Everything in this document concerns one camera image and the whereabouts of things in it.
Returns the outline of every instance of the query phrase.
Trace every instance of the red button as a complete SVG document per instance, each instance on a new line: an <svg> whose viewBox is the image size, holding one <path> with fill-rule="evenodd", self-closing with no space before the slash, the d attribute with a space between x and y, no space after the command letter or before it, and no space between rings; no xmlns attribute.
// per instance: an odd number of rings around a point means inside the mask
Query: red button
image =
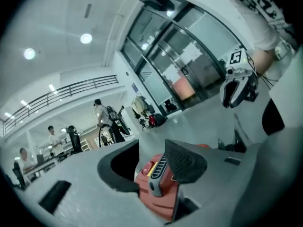
<svg viewBox="0 0 303 227"><path fill-rule="evenodd" d="M152 166L154 165L155 163L153 161L149 161L148 163L145 164L145 166L143 167L141 173L143 175L146 175L150 172Z"/></svg>

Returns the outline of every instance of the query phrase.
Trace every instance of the ceiling light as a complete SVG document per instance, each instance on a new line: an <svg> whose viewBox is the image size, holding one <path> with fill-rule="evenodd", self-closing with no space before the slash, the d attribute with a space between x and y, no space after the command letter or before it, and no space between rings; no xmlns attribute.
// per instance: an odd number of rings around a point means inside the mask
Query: ceiling light
<svg viewBox="0 0 303 227"><path fill-rule="evenodd" d="M27 60L31 60L35 57L35 51L32 48L28 48L24 51L24 57Z"/></svg>
<svg viewBox="0 0 303 227"><path fill-rule="evenodd" d="M21 100L21 103L22 103L25 107L30 108L30 105L28 105L25 101Z"/></svg>
<svg viewBox="0 0 303 227"><path fill-rule="evenodd" d="M81 35L81 43L89 44L92 41L93 37L90 34L83 34Z"/></svg>
<svg viewBox="0 0 303 227"><path fill-rule="evenodd" d="M48 85L48 87L51 89L51 91L56 95L58 94L58 92L56 91L56 89L53 87L52 84Z"/></svg>
<svg viewBox="0 0 303 227"><path fill-rule="evenodd" d="M10 113L5 113L4 115L11 118L11 119L15 119L15 116L12 116Z"/></svg>
<svg viewBox="0 0 303 227"><path fill-rule="evenodd" d="M149 46L148 43L144 43L144 44L141 46L141 49L145 51L145 50L147 49L148 46Z"/></svg>
<svg viewBox="0 0 303 227"><path fill-rule="evenodd" d="M170 17L173 13L174 13L174 11L170 11L170 10L169 10L169 11L166 12L166 15L167 15L168 17Z"/></svg>

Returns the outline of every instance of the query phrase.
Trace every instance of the white shirt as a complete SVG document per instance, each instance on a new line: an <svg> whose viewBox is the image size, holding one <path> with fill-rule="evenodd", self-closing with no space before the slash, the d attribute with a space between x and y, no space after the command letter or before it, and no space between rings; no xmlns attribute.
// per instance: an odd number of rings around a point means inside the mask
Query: white shirt
<svg viewBox="0 0 303 227"><path fill-rule="evenodd" d="M112 126L113 122L109 119L107 109L103 105L98 105L98 107L96 108L96 113L101 115L101 120L102 120L101 123L108 124L109 126Z"/></svg>
<svg viewBox="0 0 303 227"><path fill-rule="evenodd" d="M34 161L30 158L27 158L25 161L20 158L18 163L21 171L23 171L24 167L28 168L35 165Z"/></svg>
<svg viewBox="0 0 303 227"><path fill-rule="evenodd" d="M55 145L60 142L59 138L52 134L49 136L48 141L51 145ZM52 152L54 153L55 156L59 155L60 153L64 152L63 146L60 144L57 145L56 147L53 147Z"/></svg>

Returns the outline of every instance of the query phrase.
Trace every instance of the glass wall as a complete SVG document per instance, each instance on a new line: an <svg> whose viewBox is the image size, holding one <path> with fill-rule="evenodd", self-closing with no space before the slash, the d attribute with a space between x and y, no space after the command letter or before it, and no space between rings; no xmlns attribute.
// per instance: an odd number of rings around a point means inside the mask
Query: glass wall
<svg viewBox="0 0 303 227"><path fill-rule="evenodd" d="M122 48L163 114L219 93L227 56L243 46L206 11L186 1L172 2L175 11L143 7Z"/></svg>

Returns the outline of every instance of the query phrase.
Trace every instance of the red device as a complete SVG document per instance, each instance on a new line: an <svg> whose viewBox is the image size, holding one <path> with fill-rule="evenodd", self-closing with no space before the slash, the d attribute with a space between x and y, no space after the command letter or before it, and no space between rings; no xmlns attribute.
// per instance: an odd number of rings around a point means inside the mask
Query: red device
<svg viewBox="0 0 303 227"><path fill-rule="evenodd" d="M161 172L161 167L164 165L163 159L162 154L155 155L138 174L135 182L140 187L140 200L144 205L158 216L171 222L177 202L178 183L173 179L173 173L168 164ZM152 179L159 171L160 176Z"/></svg>

